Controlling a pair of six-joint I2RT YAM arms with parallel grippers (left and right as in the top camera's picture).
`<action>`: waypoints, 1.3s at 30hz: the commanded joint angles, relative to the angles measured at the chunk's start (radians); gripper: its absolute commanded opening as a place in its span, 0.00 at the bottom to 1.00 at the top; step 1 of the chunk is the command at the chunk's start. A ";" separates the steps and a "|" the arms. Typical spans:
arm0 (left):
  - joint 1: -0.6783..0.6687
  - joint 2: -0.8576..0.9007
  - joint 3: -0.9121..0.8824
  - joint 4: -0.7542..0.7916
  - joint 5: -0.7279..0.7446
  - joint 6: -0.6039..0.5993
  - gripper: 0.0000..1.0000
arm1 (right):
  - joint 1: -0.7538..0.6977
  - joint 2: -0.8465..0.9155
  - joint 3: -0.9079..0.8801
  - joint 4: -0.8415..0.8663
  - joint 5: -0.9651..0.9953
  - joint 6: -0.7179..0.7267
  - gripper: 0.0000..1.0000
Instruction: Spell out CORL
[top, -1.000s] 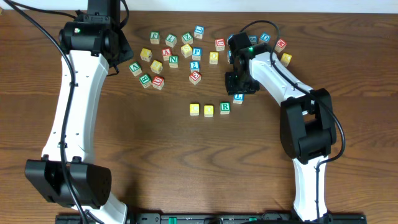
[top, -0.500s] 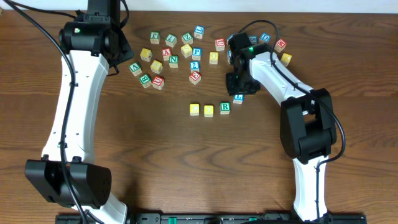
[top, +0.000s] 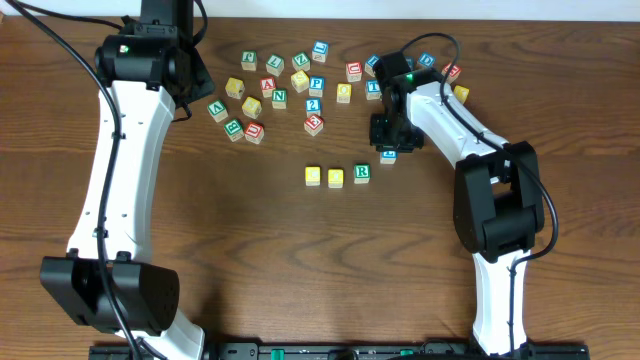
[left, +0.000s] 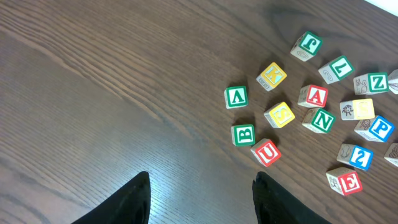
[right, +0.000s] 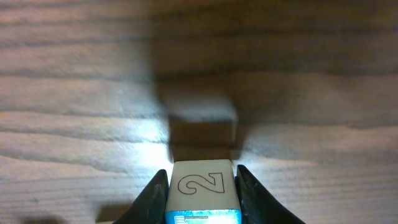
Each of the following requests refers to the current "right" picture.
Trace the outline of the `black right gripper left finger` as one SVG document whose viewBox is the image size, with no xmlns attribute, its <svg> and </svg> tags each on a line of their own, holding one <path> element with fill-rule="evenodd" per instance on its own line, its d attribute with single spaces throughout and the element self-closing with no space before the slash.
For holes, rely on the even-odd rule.
<svg viewBox="0 0 398 224">
<path fill-rule="evenodd" d="M 135 201 L 113 224 L 166 224 L 165 207 L 169 195 L 167 172 L 159 170 Z"/>
</svg>

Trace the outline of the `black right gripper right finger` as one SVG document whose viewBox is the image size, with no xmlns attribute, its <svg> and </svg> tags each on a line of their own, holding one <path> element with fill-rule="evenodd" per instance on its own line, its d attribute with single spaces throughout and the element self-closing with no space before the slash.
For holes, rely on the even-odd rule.
<svg viewBox="0 0 398 224">
<path fill-rule="evenodd" d="M 235 184 L 243 224 L 305 224 L 285 208 L 244 165 L 237 165 Z"/>
</svg>

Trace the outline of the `blue L block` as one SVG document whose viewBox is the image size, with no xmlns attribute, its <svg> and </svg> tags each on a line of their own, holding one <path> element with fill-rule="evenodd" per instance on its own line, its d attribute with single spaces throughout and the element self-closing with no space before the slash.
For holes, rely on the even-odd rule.
<svg viewBox="0 0 398 224">
<path fill-rule="evenodd" d="M 231 161 L 176 162 L 165 221 L 167 224 L 241 224 L 242 212 Z"/>
</svg>

